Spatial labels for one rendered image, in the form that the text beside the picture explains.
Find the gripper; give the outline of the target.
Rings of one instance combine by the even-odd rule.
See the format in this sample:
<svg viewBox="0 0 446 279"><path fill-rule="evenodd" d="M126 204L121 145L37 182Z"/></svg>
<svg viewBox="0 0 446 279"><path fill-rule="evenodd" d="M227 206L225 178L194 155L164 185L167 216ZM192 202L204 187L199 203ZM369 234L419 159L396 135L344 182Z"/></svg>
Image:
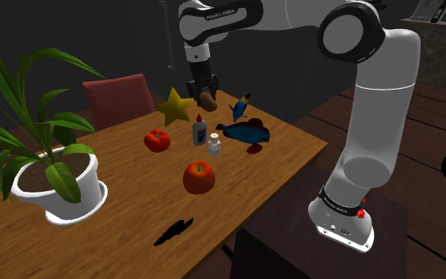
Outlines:
<svg viewBox="0 0 446 279"><path fill-rule="evenodd" d="M209 87L210 95L215 98L219 89L219 76L212 74L209 59L201 62L190 62L189 66L193 76L193 80L186 83L189 96L197 101L197 87Z"/></svg>

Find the brown potato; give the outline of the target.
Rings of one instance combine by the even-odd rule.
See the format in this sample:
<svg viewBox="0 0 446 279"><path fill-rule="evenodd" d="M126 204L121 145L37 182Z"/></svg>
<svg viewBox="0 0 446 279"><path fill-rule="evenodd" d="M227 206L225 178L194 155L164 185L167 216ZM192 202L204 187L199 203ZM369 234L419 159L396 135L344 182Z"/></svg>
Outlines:
<svg viewBox="0 0 446 279"><path fill-rule="evenodd" d="M208 112L215 111L218 107L216 100L208 92L200 93L197 105Z"/></svg>

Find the yellow star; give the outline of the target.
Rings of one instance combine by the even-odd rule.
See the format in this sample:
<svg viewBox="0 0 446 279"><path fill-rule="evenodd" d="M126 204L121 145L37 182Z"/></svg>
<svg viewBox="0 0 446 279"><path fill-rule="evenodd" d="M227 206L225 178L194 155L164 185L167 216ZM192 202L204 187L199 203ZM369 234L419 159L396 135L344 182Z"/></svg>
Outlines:
<svg viewBox="0 0 446 279"><path fill-rule="evenodd" d="M175 120L189 121L187 109L193 102L193 98L181 98L172 87L168 100L155 105L154 109L165 116L164 124L167 127Z"/></svg>

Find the small blue and yellow fish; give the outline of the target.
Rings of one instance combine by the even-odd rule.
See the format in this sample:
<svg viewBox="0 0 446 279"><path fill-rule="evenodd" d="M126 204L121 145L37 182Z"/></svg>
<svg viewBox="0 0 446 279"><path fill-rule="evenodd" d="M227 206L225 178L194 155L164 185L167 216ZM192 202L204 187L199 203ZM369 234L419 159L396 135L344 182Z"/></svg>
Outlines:
<svg viewBox="0 0 446 279"><path fill-rule="evenodd" d="M241 117L245 117L244 112L246 111L246 107L250 100L250 96L251 94L245 94L237 101L237 103L234 106L229 105L232 111L234 122Z"/></svg>

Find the white glue bottle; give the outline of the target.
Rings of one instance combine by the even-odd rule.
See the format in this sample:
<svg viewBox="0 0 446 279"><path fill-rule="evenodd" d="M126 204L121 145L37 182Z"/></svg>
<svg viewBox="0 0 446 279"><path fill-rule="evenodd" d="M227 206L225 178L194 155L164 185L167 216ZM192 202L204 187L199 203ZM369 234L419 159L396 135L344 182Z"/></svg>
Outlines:
<svg viewBox="0 0 446 279"><path fill-rule="evenodd" d="M207 140L207 123L200 114L197 115L193 124L193 144L200 146Z"/></svg>

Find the small white bottle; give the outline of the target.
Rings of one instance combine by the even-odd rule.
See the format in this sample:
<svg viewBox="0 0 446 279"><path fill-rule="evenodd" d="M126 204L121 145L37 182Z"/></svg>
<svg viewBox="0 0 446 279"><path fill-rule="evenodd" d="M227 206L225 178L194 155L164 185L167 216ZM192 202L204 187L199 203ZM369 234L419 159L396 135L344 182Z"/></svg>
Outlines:
<svg viewBox="0 0 446 279"><path fill-rule="evenodd" d="M212 133L208 141L208 153L215 157L221 152L221 142L219 141L219 135L217 133Z"/></svg>

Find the large blue and red fish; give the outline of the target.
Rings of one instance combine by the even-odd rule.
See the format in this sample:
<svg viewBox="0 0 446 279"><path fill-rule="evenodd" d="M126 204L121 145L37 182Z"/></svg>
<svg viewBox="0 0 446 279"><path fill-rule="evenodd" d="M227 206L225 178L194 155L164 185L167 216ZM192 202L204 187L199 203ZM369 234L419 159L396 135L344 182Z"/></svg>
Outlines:
<svg viewBox="0 0 446 279"><path fill-rule="evenodd" d="M262 149L261 143L268 143L270 140L270 132L259 118L231 125L217 124L215 129L222 131L227 138L248 143L248 154L257 154Z"/></svg>

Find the red tomato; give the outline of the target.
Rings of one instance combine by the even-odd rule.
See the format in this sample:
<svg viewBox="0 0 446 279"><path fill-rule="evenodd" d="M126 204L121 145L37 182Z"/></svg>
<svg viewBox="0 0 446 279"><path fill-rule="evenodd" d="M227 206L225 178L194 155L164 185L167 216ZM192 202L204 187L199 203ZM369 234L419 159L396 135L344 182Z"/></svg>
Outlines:
<svg viewBox="0 0 446 279"><path fill-rule="evenodd" d="M167 133L158 129L152 130L145 135L143 142L154 153L163 152L170 146L170 138Z"/></svg>

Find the red chair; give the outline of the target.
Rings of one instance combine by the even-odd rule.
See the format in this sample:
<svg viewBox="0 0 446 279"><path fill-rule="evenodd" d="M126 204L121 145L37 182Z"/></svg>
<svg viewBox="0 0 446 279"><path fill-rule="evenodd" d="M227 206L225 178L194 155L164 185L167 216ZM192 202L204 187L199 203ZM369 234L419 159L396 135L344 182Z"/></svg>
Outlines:
<svg viewBox="0 0 446 279"><path fill-rule="evenodd" d="M143 74L83 82L82 86L97 131L155 111Z"/></svg>

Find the red apple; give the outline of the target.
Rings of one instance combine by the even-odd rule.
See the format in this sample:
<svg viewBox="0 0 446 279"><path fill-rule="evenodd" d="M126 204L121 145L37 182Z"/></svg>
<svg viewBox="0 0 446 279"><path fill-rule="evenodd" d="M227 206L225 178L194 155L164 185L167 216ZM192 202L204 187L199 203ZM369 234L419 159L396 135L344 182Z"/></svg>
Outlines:
<svg viewBox="0 0 446 279"><path fill-rule="evenodd" d="M191 162L183 175L183 185L191 194L204 194L213 188L215 172L205 161Z"/></svg>

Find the flat black object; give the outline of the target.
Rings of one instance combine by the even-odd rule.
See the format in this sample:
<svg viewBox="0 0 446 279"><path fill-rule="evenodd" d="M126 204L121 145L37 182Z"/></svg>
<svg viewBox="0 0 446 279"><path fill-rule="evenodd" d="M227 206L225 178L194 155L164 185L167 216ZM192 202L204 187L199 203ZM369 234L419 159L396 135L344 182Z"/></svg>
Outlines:
<svg viewBox="0 0 446 279"><path fill-rule="evenodd" d="M180 235L184 230L190 227L193 223L193 218L188 221L178 220L174 222L162 235L154 242L154 246L159 246L172 239L175 235Z"/></svg>

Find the wooden table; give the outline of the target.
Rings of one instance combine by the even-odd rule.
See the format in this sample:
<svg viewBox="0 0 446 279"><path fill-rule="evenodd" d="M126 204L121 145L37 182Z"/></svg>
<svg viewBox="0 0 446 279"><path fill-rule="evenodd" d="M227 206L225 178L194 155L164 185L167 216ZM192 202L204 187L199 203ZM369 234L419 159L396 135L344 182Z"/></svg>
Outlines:
<svg viewBox="0 0 446 279"><path fill-rule="evenodd" d="M192 121L166 127L161 113L83 136L109 190L105 203L87 220L59 227L33 204L0 201L0 279L187 276L326 145L260 109L246 112L271 134L255 155L246 152L246 144L223 139L221 153L213 157L206 146L193 144ZM143 142L155 129L170 138L163 152ZM183 175L198 160L212 167L215 184L196 195L185 189ZM154 246L174 222L191 218L180 235Z"/></svg>

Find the potted green plant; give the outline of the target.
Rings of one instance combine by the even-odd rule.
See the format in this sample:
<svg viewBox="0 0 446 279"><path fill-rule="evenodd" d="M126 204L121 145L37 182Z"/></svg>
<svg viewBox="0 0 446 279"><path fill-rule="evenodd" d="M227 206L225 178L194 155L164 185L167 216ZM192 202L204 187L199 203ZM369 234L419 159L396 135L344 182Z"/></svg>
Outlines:
<svg viewBox="0 0 446 279"><path fill-rule="evenodd" d="M20 58L17 77L14 78L0 59L0 91L7 103L16 113L23 125L28 129L25 135L41 152L37 155L30 151L19 139L0 127L0 194L2 199L9 197L14 179L25 165L39 162L46 166L45 175L52 188L63 201L77 204L84 197L76 178L62 159L56 159L51 151L51 140L56 139L63 145L61 155L94 153L91 147L77 143L74 130L94 133L93 126L83 117L75 113L57 113L50 121L46 121L45 109L48 102L65 90L53 90L42 96L37 105L37 118L34 119L27 106L25 97L25 79L30 67L36 61L45 59L61 59L80 67L98 77L98 71L80 59L62 52L57 48L35 50Z"/></svg>

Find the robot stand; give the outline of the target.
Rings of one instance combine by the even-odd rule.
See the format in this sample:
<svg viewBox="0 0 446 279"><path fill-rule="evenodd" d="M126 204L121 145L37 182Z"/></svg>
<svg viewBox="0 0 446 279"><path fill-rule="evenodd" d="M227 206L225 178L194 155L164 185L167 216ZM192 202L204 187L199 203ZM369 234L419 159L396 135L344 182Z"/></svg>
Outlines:
<svg viewBox="0 0 446 279"><path fill-rule="evenodd" d="M407 210L373 191L375 240L362 254L321 236L307 207L329 177L306 166L236 235L231 279L406 279Z"/></svg>

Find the stone counter with bottle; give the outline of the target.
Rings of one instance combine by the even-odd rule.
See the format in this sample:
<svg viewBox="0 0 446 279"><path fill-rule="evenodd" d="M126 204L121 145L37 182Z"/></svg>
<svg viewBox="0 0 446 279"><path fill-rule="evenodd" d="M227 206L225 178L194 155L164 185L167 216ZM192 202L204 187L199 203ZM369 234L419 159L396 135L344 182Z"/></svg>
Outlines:
<svg viewBox="0 0 446 279"><path fill-rule="evenodd" d="M446 0L417 0L413 14L403 27L421 38L417 80L446 89Z"/></svg>

